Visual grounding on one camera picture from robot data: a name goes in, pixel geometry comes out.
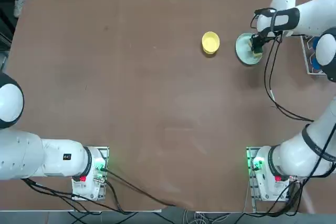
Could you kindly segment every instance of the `white cable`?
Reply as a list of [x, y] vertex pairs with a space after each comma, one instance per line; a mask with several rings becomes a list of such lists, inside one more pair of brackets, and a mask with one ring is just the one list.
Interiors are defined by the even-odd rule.
[[183, 212], [183, 219], [182, 219], [182, 224], [184, 224], [184, 216], [185, 216], [185, 213], [187, 212], [187, 210], [184, 210]]
[[227, 217], [229, 217], [229, 216], [230, 216], [230, 214], [229, 214], [229, 215], [226, 215], [226, 216], [223, 216], [223, 218], [219, 218], [218, 220], [214, 220], [212, 223], [215, 223], [215, 222], [221, 222], [221, 221], [223, 221], [223, 220], [226, 220]]
[[188, 224], [192, 224], [192, 223], [194, 223], [194, 222], [198, 222], [198, 221], [202, 221], [201, 223], [203, 223], [203, 224], [207, 224], [206, 223], [206, 221], [205, 220], [203, 220], [203, 219], [194, 219], [193, 221], [191, 221], [191, 222], [188, 222]]

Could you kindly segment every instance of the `blue object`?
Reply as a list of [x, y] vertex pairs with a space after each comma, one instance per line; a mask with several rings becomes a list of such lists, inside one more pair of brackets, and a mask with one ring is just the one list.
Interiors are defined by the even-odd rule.
[[317, 62], [317, 59], [315, 57], [311, 59], [311, 65], [313, 66], [314, 69], [321, 70], [321, 66]]

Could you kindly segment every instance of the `black cable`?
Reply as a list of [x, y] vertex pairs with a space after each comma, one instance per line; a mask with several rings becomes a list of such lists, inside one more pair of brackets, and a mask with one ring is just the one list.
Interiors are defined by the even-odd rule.
[[237, 224], [237, 223], [239, 222], [239, 220], [240, 220], [244, 215], [245, 215], [245, 213], [243, 212], [243, 213], [239, 216], [239, 218], [235, 221], [234, 224]]
[[[265, 70], [264, 70], [264, 86], [265, 86], [265, 90], [266, 90], [266, 93], [267, 93], [267, 96], [269, 97], [269, 99], [274, 103], [274, 105], [277, 107], [277, 109], [285, 116], [287, 116], [288, 118], [291, 118], [293, 120], [298, 120], [298, 121], [306, 121], [306, 122], [313, 122], [313, 120], [311, 119], [308, 119], [308, 118], [305, 118], [303, 116], [300, 116], [300, 115], [297, 115], [287, 109], [285, 109], [283, 106], [281, 106], [279, 103], [277, 103], [272, 97], [271, 95], [269, 94], [268, 92], [268, 89], [267, 89], [267, 86], [266, 86], [266, 73], [267, 73], [267, 66], [268, 66], [268, 62], [270, 60], [270, 56], [271, 56], [271, 53], [273, 51], [273, 47], [274, 47], [274, 44], [276, 42], [276, 38], [273, 40], [273, 43], [272, 43], [272, 46], [271, 46], [271, 50], [269, 52], [269, 55], [268, 55], [268, 58], [267, 58], [267, 61], [266, 61], [266, 65], [265, 65]], [[272, 66], [272, 71], [273, 71], [273, 68], [274, 68], [274, 64], [275, 64], [275, 61], [276, 61], [276, 57], [277, 57], [277, 53], [278, 53], [278, 49], [279, 49], [279, 46], [280, 46], [280, 43], [281, 41], [278, 43], [278, 46], [277, 46], [277, 49], [276, 49], [276, 52], [275, 52], [275, 55], [274, 55], [274, 60], [273, 60], [273, 66]], [[271, 82], [271, 76], [272, 76], [272, 71], [270, 73], [270, 79], [269, 79], [269, 85], [270, 85], [270, 82]]]
[[135, 212], [134, 214], [132, 214], [132, 215], [128, 216], [127, 218], [117, 222], [116, 224], [122, 224], [123, 222], [127, 221], [128, 219], [132, 218], [134, 215], [137, 215], [137, 214], [138, 214], [138, 212]]
[[85, 222], [83, 222], [81, 219], [84, 218], [85, 216], [89, 215], [89, 213], [87, 212], [86, 214], [84, 214], [83, 216], [81, 217], [76, 217], [74, 216], [72, 213], [68, 212], [68, 214], [70, 214], [72, 217], [74, 217], [76, 220], [74, 222], [72, 222], [71, 224], [75, 224], [77, 221], [79, 221], [80, 223], [82, 224], [86, 224]]
[[62, 199], [65, 203], [67, 203], [69, 206], [71, 206], [75, 211], [77, 212], [81, 212], [78, 208], [76, 208], [73, 204], [69, 203], [68, 201], [66, 201], [65, 199], [68, 199], [70, 201], [73, 201], [77, 204], [79, 204], [84, 210], [85, 212], [89, 212], [91, 215], [99, 215], [95, 212], [90, 212], [86, 207], [84, 207], [84, 205], [81, 203], [81, 202], [78, 202], [70, 197], [67, 197], [67, 196], [61, 196], [61, 195], [57, 195], [56, 193], [47, 193], [45, 191], [41, 191], [41, 190], [38, 190], [36, 188], [34, 188], [29, 182], [27, 182], [27, 180], [30, 180], [32, 181], [31, 179], [22, 179], [32, 190], [38, 192], [38, 193], [41, 193], [41, 194], [45, 194], [45, 195], [50, 195], [50, 196], [53, 196], [53, 197], [58, 197], [60, 199]]
[[[105, 207], [105, 208], [107, 208], [107, 209], [109, 209], [109, 210], [112, 210], [112, 211], [116, 211], [116, 212], [121, 213], [121, 212], [120, 212], [119, 210], [117, 210], [117, 209], [114, 209], [114, 208], [109, 207], [109, 206], [107, 206], [107, 205], [101, 204], [101, 203], [96, 202], [96, 201], [94, 201], [94, 200], [92, 200], [92, 199], [83, 197], [83, 196], [81, 196], [81, 195], [77, 195], [77, 194], [73, 194], [73, 193], [66, 193], [66, 192], [63, 192], [63, 191], [53, 190], [53, 189], [48, 188], [48, 187], [46, 187], [46, 186], [39, 185], [39, 184], [37, 184], [37, 183], [36, 183], [35, 181], [33, 181], [33, 180], [30, 180], [30, 181], [34, 183], [34, 184], [31, 184], [32, 186], [37, 187], [37, 188], [40, 188], [40, 189], [43, 189], [43, 190], [46, 190], [46, 191], [49, 191], [49, 192], [51, 192], [52, 194], [57, 194], [56, 197], [60, 197], [60, 198], [63, 197], [63, 198], [64, 198], [64, 195], [69, 195], [69, 196], [71, 196], [71, 197], [77, 197], [77, 198], [85, 199], [85, 200], [87, 200], [87, 201], [89, 201], [89, 202], [91, 202], [91, 203], [93, 203], [93, 204], [95, 204], [95, 205], [98, 205], [98, 206], [101, 206], [101, 207]], [[40, 191], [38, 191], [38, 192], [39, 192], [39, 193], [43, 193], [43, 194], [52, 195], [52, 194], [49, 194], [49, 193], [47, 193], [47, 192], [40, 192]]]
[[160, 218], [164, 219], [165, 221], [168, 221], [171, 224], [175, 224], [171, 220], [168, 220], [166, 217], [163, 217], [161, 214], [158, 214], [157, 212], [153, 212], [154, 215], [159, 216]]
[[122, 210], [122, 208], [121, 208], [121, 206], [120, 206], [120, 204], [119, 204], [118, 197], [117, 197], [117, 194], [116, 194], [116, 191], [115, 191], [114, 187], [113, 187], [112, 184], [111, 184], [110, 182], [108, 182], [107, 180], [105, 181], [105, 183], [106, 183], [106, 184], [111, 188], [111, 190], [112, 190], [113, 197], [114, 197], [114, 201], [115, 201], [115, 203], [116, 203], [116, 205], [117, 205], [118, 210], [119, 210], [122, 214], [124, 214], [124, 215], [132, 214], [133, 212], [125, 212], [124, 210]]
[[131, 184], [130, 182], [126, 181], [125, 179], [123, 179], [122, 177], [118, 176], [117, 174], [111, 172], [110, 170], [107, 170], [107, 169], [105, 169], [105, 168], [102, 168], [101, 171], [103, 171], [103, 172], [107, 172], [107, 173], [113, 175], [114, 177], [116, 177], [116, 178], [118, 178], [119, 180], [123, 181], [123, 182], [126, 183], [127, 185], [131, 186], [133, 189], [135, 189], [135, 190], [138, 191], [139, 193], [142, 193], [143, 195], [146, 195], [147, 197], [149, 197], [149, 198], [155, 200], [156, 202], [158, 202], [158, 203], [160, 203], [160, 204], [163, 204], [163, 205], [166, 205], [166, 206], [169, 206], [169, 207], [175, 207], [174, 204], [166, 203], [166, 202], [164, 202], [164, 201], [162, 201], [162, 200], [159, 200], [159, 199], [155, 198], [154, 196], [152, 196], [152, 195], [146, 193], [145, 191], [141, 190], [139, 187], [136, 187], [135, 185]]

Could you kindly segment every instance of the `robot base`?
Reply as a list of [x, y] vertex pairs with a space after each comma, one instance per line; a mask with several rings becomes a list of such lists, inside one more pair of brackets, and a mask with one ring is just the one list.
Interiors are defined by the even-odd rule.
[[[276, 201], [281, 192], [288, 186], [289, 179], [286, 181], [277, 181], [269, 169], [268, 152], [270, 146], [261, 148], [246, 148], [248, 157], [248, 168], [250, 174], [250, 188], [253, 199], [262, 201]], [[278, 201], [286, 201], [288, 189], [286, 189]]]
[[[80, 181], [71, 179], [72, 193], [92, 200], [105, 199], [107, 178], [106, 172], [102, 172], [100, 168], [107, 168], [109, 160], [108, 147], [88, 146], [92, 156], [92, 164], [89, 174]], [[74, 200], [84, 200], [82, 198], [73, 197]]]

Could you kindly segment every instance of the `floor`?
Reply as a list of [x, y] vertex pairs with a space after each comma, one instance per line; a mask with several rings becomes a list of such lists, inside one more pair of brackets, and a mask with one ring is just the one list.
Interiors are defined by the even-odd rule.
[[[184, 210], [181, 208], [166, 208], [160, 213], [174, 224], [181, 224]], [[208, 214], [209, 218], [216, 218], [218, 214]], [[217, 223], [234, 224], [240, 214], [231, 214], [226, 220]], [[189, 223], [193, 220], [193, 213], [189, 212]], [[125, 219], [126, 217], [115, 212], [103, 212], [99, 216], [85, 216], [82, 221], [87, 224], [114, 224]], [[2, 224], [13, 223], [34, 223], [34, 224], [71, 224], [75, 219], [67, 212], [0, 212]], [[294, 217], [280, 216], [278, 218], [253, 218], [244, 216], [240, 219], [239, 224], [327, 224], [335, 223], [336, 215], [308, 215], [297, 214]], [[165, 224], [169, 223], [153, 213], [143, 212], [123, 222], [125, 224]]]

